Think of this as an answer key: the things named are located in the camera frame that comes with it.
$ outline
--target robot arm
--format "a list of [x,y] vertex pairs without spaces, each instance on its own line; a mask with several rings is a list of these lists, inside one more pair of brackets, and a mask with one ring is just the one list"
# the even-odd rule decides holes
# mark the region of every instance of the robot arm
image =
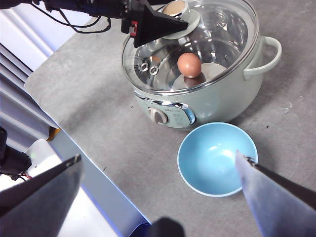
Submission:
[[[164,4],[170,0],[149,0],[151,4]],[[185,30],[188,23],[154,11],[147,0],[43,0],[47,11],[67,9],[122,19],[121,31],[134,38],[134,47],[160,37]],[[32,3],[32,0],[2,0],[0,9]]]

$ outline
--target gray table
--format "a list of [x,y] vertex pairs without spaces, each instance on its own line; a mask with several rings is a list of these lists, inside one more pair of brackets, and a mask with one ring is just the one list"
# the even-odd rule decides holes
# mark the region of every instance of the gray table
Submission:
[[[262,165],[316,190],[316,3],[251,2],[283,56],[231,123],[253,138]],[[242,193],[205,197],[183,182],[176,157],[187,133],[152,123],[136,104],[120,67],[119,29],[113,21],[107,33],[74,35],[26,89],[151,221],[174,218],[190,237],[259,236]]]

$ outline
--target control panel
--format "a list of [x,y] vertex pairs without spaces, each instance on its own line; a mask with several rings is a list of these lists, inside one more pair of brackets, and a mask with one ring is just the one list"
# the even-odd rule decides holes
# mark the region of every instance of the control panel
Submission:
[[135,92],[135,97],[142,110],[156,123],[183,128],[195,122],[195,116],[189,106],[183,103],[172,103],[169,101],[156,101],[143,97]]

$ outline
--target white curtain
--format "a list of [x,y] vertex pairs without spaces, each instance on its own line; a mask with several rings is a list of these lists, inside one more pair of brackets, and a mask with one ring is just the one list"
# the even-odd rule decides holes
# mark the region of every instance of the white curtain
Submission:
[[[70,22],[84,25],[90,16],[65,11]],[[62,20],[58,12],[52,12]],[[0,125],[7,144],[19,151],[37,139],[47,139],[57,124],[24,90],[24,82],[54,51],[74,34],[29,4],[0,11]]]

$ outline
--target pot handle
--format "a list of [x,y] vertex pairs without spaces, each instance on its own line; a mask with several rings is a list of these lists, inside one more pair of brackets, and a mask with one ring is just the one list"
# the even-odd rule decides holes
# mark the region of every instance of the pot handle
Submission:
[[261,73],[266,73],[267,71],[270,71],[272,68],[274,68],[277,63],[279,62],[281,55],[282,55],[282,46],[278,40],[272,37],[268,36],[263,36],[262,37],[264,42],[267,45],[271,45],[274,48],[277,49],[276,56],[267,64],[257,67],[257,68],[249,68],[250,66],[248,65],[244,70],[243,70],[243,76],[245,80],[249,80],[251,77],[261,74]]

